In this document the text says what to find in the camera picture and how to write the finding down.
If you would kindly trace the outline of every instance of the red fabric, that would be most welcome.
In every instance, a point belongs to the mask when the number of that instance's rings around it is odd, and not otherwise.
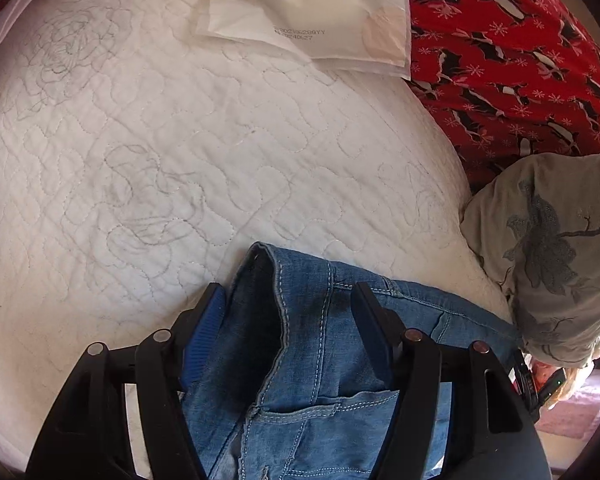
[[[410,86],[474,189],[531,153],[600,153],[600,49],[560,0],[410,4]]]

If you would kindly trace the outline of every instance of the bed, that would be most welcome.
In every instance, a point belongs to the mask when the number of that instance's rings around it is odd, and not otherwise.
[[[0,459],[85,346],[136,344],[255,240],[510,320],[453,147],[398,78],[196,36],[204,0],[35,0],[0,46]]]

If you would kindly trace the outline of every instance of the black device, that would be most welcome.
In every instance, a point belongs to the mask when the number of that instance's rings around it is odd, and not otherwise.
[[[224,290],[211,283],[196,308],[181,313],[170,330],[117,350],[91,344],[49,411],[26,480],[141,480],[129,443],[125,383],[138,387],[154,479],[206,480],[179,393],[200,378],[225,309]],[[453,384],[453,395],[439,479],[551,479],[526,405],[535,407],[538,395],[523,400],[485,343],[468,349],[444,346],[405,328],[366,283],[354,286],[351,309],[374,373],[400,391],[372,480],[420,480],[441,381]],[[529,392],[535,391],[532,385]]]

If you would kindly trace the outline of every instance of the grey pillow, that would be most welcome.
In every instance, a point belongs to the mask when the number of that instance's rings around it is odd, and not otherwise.
[[[469,202],[461,230],[526,349],[556,366],[590,361],[600,336],[600,154],[519,160]]]

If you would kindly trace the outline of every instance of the jeans pocket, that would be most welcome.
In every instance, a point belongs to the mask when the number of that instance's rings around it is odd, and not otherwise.
[[[368,478],[384,441],[397,392],[319,397],[317,405],[290,413],[261,411],[254,422],[302,424],[286,476],[344,480]]]

